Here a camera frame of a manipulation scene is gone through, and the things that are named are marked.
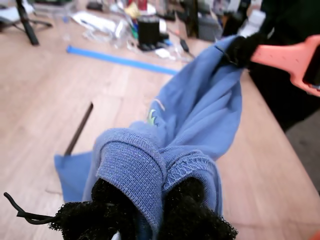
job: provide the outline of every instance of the blue fabric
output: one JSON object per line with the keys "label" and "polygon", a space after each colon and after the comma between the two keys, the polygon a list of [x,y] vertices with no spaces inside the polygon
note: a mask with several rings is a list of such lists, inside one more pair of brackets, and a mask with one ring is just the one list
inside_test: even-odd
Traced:
{"label": "blue fabric", "polygon": [[[216,44],[226,49],[233,39]],[[242,69],[217,67],[221,57],[215,45],[209,47],[161,89],[146,122],[107,130],[96,140],[82,200],[91,199],[98,178],[116,186],[141,213],[140,225],[151,230],[141,230],[140,240],[151,233],[155,239],[167,192],[189,177],[203,183],[204,204],[222,215],[215,161],[230,147],[240,123]]]}
{"label": "blue fabric", "polygon": [[72,156],[54,156],[65,202],[81,201],[89,175],[92,152]]}

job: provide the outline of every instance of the sweatshirt cuff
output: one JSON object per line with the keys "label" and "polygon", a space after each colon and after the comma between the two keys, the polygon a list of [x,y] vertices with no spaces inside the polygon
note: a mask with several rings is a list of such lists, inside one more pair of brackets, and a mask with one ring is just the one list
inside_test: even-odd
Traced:
{"label": "sweatshirt cuff", "polygon": [[129,129],[112,129],[99,137],[97,177],[122,191],[144,215],[154,234],[162,217],[165,163],[149,142]]}

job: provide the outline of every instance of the wooden table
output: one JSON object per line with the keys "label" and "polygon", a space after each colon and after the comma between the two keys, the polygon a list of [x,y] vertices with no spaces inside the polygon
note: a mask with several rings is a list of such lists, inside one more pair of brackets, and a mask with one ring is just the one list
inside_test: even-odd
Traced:
{"label": "wooden table", "polygon": [[[144,119],[150,101],[171,76],[66,54],[54,28],[37,36],[39,47],[16,29],[0,35],[0,190],[25,211],[54,215],[63,200],[53,156],[63,154],[90,102],[93,112],[74,153],[91,150],[107,128]],[[74,44],[182,67],[79,36]],[[195,54],[208,45],[189,42]],[[248,74],[241,83],[241,124],[232,147],[218,160],[224,216],[239,230],[239,240],[307,240],[320,230],[320,198]],[[62,239],[46,225],[15,217],[4,197],[0,206],[0,239]]]}

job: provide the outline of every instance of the blue tape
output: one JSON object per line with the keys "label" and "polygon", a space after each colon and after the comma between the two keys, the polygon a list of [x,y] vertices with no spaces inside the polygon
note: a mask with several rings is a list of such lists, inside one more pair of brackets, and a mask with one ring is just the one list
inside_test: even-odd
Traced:
{"label": "blue tape", "polygon": [[178,73],[178,71],[174,69],[170,69],[170,68],[150,64],[150,63],[145,63],[141,61],[130,60],[123,57],[112,56],[109,54],[104,54],[96,51],[85,50],[85,49],[77,48],[74,46],[68,46],[66,48],[66,51],[69,54],[76,54],[76,55],[85,56],[93,59],[100,59],[103,61],[130,66],[138,69],[144,69],[144,70],[148,70],[156,73],[169,74],[169,75],[175,75]]}

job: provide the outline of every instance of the tripod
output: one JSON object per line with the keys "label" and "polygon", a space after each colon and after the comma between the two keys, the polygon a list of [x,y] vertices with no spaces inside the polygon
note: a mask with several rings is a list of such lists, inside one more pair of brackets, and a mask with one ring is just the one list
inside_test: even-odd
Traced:
{"label": "tripod", "polygon": [[7,27],[14,26],[17,29],[22,30],[28,36],[28,38],[30,40],[30,43],[33,46],[38,46],[39,45],[39,41],[38,41],[37,36],[36,36],[36,34],[34,32],[34,29],[30,25],[30,23],[35,24],[35,25],[38,25],[38,24],[44,25],[47,28],[51,28],[52,24],[49,23],[49,22],[45,22],[45,21],[38,21],[38,20],[29,19],[28,14],[26,12],[26,9],[25,9],[22,1],[23,0],[16,0],[16,9],[17,9],[17,11],[19,13],[20,22],[22,23],[22,25],[24,27],[24,30],[21,29],[20,27],[18,27],[16,22],[7,23],[5,27],[7,28]]}

